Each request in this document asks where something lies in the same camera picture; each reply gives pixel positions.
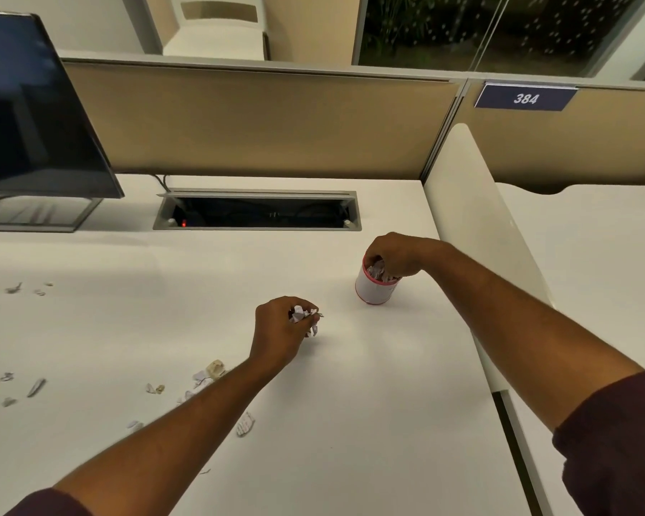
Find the maroon sleeve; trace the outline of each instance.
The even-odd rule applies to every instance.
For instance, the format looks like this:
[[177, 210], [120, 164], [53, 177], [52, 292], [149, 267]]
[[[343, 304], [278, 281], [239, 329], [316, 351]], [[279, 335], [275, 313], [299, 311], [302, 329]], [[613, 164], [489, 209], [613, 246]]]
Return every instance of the maroon sleeve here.
[[595, 392], [552, 440], [585, 516], [645, 515], [645, 372]]
[[26, 496], [5, 516], [91, 516], [91, 513], [69, 494], [44, 489]]

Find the forearm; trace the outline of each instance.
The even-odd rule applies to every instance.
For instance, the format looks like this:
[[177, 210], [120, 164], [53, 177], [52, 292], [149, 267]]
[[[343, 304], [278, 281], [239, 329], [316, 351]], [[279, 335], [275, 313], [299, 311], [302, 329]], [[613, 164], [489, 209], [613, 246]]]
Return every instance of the forearm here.
[[578, 323], [452, 245], [427, 242], [420, 258], [492, 362], [550, 429], [595, 391], [642, 371]]
[[55, 487], [94, 516], [166, 516], [271, 376], [247, 360]]

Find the black monitor screen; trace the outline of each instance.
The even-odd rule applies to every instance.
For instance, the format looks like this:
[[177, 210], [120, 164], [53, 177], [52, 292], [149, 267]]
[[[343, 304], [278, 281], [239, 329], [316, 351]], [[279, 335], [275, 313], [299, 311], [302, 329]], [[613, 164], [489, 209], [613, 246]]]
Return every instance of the black monitor screen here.
[[122, 197], [37, 16], [0, 14], [0, 195]]

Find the person's left hand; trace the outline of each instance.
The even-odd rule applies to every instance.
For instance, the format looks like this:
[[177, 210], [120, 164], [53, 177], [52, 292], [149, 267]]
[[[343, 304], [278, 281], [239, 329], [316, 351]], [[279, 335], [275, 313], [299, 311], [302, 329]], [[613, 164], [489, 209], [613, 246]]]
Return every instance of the person's left hand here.
[[304, 310], [317, 310], [318, 306], [299, 297], [274, 298], [256, 308], [256, 329], [249, 359], [276, 375], [298, 353], [301, 341], [320, 315], [310, 315], [294, 324], [289, 312], [294, 306]]

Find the red-rimmed container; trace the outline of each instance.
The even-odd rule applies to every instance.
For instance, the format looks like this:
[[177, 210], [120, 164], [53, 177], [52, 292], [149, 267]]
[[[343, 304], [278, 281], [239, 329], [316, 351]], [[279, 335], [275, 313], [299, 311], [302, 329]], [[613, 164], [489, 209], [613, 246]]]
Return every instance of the red-rimmed container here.
[[377, 278], [370, 276], [361, 261], [361, 270], [358, 273], [358, 277], [356, 277], [356, 294], [358, 298], [367, 304], [384, 304], [392, 296], [392, 292], [400, 280], [402, 280], [401, 277], [389, 282], [379, 281]]

